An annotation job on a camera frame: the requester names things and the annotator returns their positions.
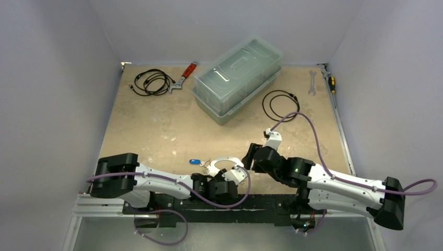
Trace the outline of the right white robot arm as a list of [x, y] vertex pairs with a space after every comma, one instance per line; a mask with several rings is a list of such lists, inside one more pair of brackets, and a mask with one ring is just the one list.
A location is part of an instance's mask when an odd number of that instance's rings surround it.
[[404, 228], [404, 191], [398, 179], [370, 180], [330, 171], [301, 157], [285, 158], [276, 150], [252, 143], [242, 163], [247, 170], [264, 173], [295, 188], [289, 207], [296, 214], [338, 210], [360, 214], [391, 230]]

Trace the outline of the blue key tag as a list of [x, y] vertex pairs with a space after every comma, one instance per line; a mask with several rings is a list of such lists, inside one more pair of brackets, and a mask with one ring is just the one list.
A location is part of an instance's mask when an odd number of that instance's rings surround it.
[[192, 165], [199, 165], [201, 163], [200, 159], [190, 159], [189, 163]]

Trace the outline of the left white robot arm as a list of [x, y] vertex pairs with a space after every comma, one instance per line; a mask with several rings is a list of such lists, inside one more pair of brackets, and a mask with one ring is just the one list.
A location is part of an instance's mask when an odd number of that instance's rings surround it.
[[89, 180], [90, 195], [101, 199], [123, 199], [143, 214], [154, 211], [155, 193], [180, 200], [200, 200], [228, 205], [238, 195], [238, 185], [247, 178], [242, 165], [232, 169], [207, 168], [206, 174], [178, 175], [162, 172], [138, 162], [134, 153], [103, 157]]

